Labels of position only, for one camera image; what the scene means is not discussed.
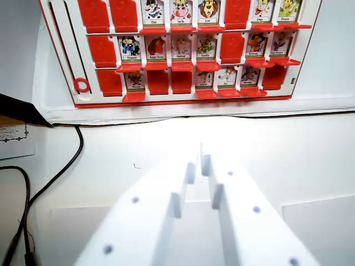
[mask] cartoon bird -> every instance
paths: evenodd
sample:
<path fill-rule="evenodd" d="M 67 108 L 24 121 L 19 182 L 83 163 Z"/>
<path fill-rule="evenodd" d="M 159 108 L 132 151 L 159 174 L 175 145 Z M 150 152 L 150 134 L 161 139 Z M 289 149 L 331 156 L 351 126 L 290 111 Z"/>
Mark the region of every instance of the cartoon bird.
<path fill-rule="evenodd" d="M 226 72 L 223 75 L 219 75 L 218 78 L 219 79 L 225 79 L 226 81 L 229 80 L 230 76 L 234 73 L 236 73 L 237 71 L 234 69 L 234 67 L 232 66 L 228 66 L 226 68 Z"/>
<path fill-rule="evenodd" d="M 274 50 L 278 51 L 278 49 L 282 46 L 284 46 L 286 44 L 286 33 L 285 32 L 281 32 L 278 35 L 278 39 L 276 41 L 274 41 L 273 46 L 274 46 Z"/>
<path fill-rule="evenodd" d="M 150 55 L 154 55 L 155 53 L 163 54 L 164 53 L 164 45 L 165 41 L 159 37 L 153 39 L 150 44 L 148 45 L 148 52 Z"/>
<path fill-rule="evenodd" d="M 280 8 L 279 17 L 289 17 L 298 11 L 299 0 L 284 0 L 283 7 Z"/>
<path fill-rule="evenodd" d="M 171 15 L 171 19 L 191 18 L 191 14 L 189 13 L 189 7 L 187 6 L 187 0 L 175 0 L 173 4 L 174 7 L 173 7 L 173 14 Z"/>
<path fill-rule="evenodd" d="M 130 52 L 131 55 L 137 55 L 140 53 L 139 46 L 136 44 L 136 41 L 133 36 L 123 36 L 122 41 L 122 52 L 126 54 Z"/>
<path fill-rule="evenodd" d="M 260 52 L 262 45 L 261 43 L 265 40 L 266 38 L 263 35 L 263 32 L 258 33 L 258 34 L 253 34 L 251 36 L 251 39 L 248 41 L 248 45 L 251 46 L 251 52 Z"/>
<path fill-rule="evenodd" d="M 218 11 L 218 3 L 215 0 L 213 1 L 204 0 L 201 4 L 199 4 L 198 8 L 203 17 L 211 18 Z"/>
<path fill-rule="evenodd" d="M 253 80 L 255 75 L 257 75 L 257 71 L 252 66 L 247 66 L 242 75 L 242 81 Z"/>
<path fill-rule="evenodd" d="M 208 53 L 211 50 L 215 49 L 215 46 L 212 45 L 212 36 L 206 36 L 204 41 L 200 40 L 201 45 L 198 47 L 198 51 L 200 54 Z"/>
<path fill-rule="evenodd" d="M 257 0 L 257 5 L 255 8 L 255 15 L 259 15 L 261 17 L 262 14 L 267 13 L 270 9 L 268 6 L 270 0 Z"/>

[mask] character name label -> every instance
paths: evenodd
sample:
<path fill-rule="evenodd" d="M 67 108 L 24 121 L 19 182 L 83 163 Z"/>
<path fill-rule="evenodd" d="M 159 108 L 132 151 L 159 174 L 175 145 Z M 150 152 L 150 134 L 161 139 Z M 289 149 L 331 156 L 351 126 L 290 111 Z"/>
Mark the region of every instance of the character name label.
<path fill-rule="evenodd" d="M 146 19 L 144 24 L 164 24 L 162 19 Z"/>
<path fill-rule="evenodd" d="M 217 18 L 200 18 L 199 23 L 217 23 Z"/>
<path fill-rule="evenodd" d="M 206 82 L 206 83 L 196 83 L 196 86 L 212 86 L 211 82 Z"/>
<path fill-rule="evenodd" d="M 164 59 L 164 55 L 148 55 L 148 59 Z"/>
<path fill-rule="evenodd" d="M 257 18 L 251 18 L 252 22 L 256 22 L 256 21 L 269 21 L 270 17 L 257 17 Z"/>
<path fill-rule="evenodd" d="M 197 57 L 212 57 L 211 54 L 197 54 Z"/>
<path fill-rule="evenodd" d="M 286 51 L 270 51 L 270 54 L 286 54 Z"/>
<path fill-rule="evenodd" d="M 180 23 L 191 23 L 190 19 L 172 19 L 171 20 L 172 24 L 180 24 Z"/>
<path fill-rule="evenodd" d="M 219 82 L 218 85 L 234 85 L 233 81 L 223 81 L 223 82 Z"/>
<path fill-rule="evenodd" d="M 292 17 L 278 17 L 277 21 L 295 21 L 295 18 L 292 18 Z"/>
<path fill-rule="evenodd" d="M 255 80 L 242 81 L 241 84 L 255 84 Z"/>
<path fill-rule="evenodd" d="M 173 58 L 190 58 L 189 54 L 173 54 Z"/>
<path fill-rule="evenodd" d="M 140 59 L 140 55 L 132 55 L 132 56 L 124 55 L 124 56 L 123 56 L 123 59 L 124 59 L 124 60 Z"/>
<path fill-rule="evenodd" d="M 246 52 L 246 55 L 262 55 L 261 52 Z"/>

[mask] red plastic frame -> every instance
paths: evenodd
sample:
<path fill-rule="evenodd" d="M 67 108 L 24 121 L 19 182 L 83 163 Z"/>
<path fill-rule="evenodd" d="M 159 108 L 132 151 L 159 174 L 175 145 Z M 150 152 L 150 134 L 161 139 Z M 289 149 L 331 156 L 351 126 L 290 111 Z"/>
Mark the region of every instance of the red plastic frame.
<path fill-rule="evenodd" d="M 79 82 L 85 83 L 87 85 L 87 87 L 85 89 L 80 88 Z M 74 80 L 74 88 L 80 93 L 87 93 L 88 91 L 90 91 L 90 84 L 86 79 L 76 78 Z"/>
<path fill-rule="evenodd" d="M 194 70 L 195 66 L 192 61 L 172 61 L 171 71 L 191 71 Z"/>
<path fill-rule="evenodd" d="M 299 25 L 298 22 L 295 23 L 278 23 L 278 25 L 284 29 L 311 29 L 311 25 Z"/>
<path fill-rule="evenodd" d="M 283 30 L 282 26 L 273 25 L 272 23 L 253 24 L 251 28 L 260 30 L 262 32 L 280 32 Z"/>
<path fill-rule="evenodd" d="M 290 57 L 272 57 L 270 62 L 275 63 L 276 65 L 300 65 L 301 62 L 297 60 L 290 59 Z"/>
<path fill-rule="evenodd" d="M 217 60 L 197 60 L 196 65 L 199 71 L 201 72 L 210 72 L 210 71 L 218 71 L 222 67 Z"/>
<path fill-rule="evenodd" d="M 242 93 L 236 88 L 221 88 L 218 89 L 218 94 L 223 98 L 235 98 L 242 96 Z"/>
<path fill-rule="evenodd" d="M 216 99 L 218 98 L 218 93 L 211 89 L 196 89 L 196 96 L 200 100 Z"/>
<path fill-rule="evenodd" d="M 145 91 L 129 91 L 123 97 L 122 103 L 123 104 L 132 104 L 132 103 L 139 103 L 140 101 L 145 100 Z"/>
<path fill-rule="evenodd" d="M 117 73 L 127 73 L 127 72 L 136 72 L 142 70 L 141 63 L 122 63 L 122 65 L 116 69 Z"/>
<path fill-rule="evenodd" d="M 247 58 L 245 63 L 253 68 L 271 68 L 275 64 L 265 59 L 265 57 L 259 58 Z"/>

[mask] cartoon cow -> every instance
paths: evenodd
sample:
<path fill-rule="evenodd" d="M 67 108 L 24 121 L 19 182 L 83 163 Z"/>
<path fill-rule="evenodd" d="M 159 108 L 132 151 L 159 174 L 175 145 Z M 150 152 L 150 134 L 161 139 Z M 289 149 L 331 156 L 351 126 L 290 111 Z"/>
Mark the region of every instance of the cartoon cow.
<path fill-rule="evenodd" d="M 173 14 L 171 19 L 186 19 L 191 18 L 189 13 L 189 7 L 187 6 L 187 0 L 176 0 L 173 7 Z"/>
<path fill-rule="evenodd" d="M 200 13 L 205 18 L 213 17 L 218 11 L 218 3 L 213 1 L 204 0 L 199 4 Z"/>

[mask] white table surface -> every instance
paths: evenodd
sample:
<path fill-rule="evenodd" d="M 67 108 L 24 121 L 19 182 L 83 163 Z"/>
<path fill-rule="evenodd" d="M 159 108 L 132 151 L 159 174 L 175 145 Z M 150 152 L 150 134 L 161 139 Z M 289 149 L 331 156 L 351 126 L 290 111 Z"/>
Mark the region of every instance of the white table surface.
<path fill-rule="evenodd" d="M 355 114 L 240 119 L 179 118 L 146 124 L 82 127 L 84 150 L 74 165 L 32 207 L 29 230 L 45 256 L 49 212 L 55 208 L 109 206 L 169 151 L 185 141 L 235 149 L 241 162 L 281 214 L 289 203 L 355 195 Z M 74 155 L 72 127 L 37 128 L 34 156 L 0 161 L 29 174 L 32 194 Z M 23 211 L 24 181 L 0 171 L 0 259 Z M 24 265 L 24 248 L 14 265 Z"/>

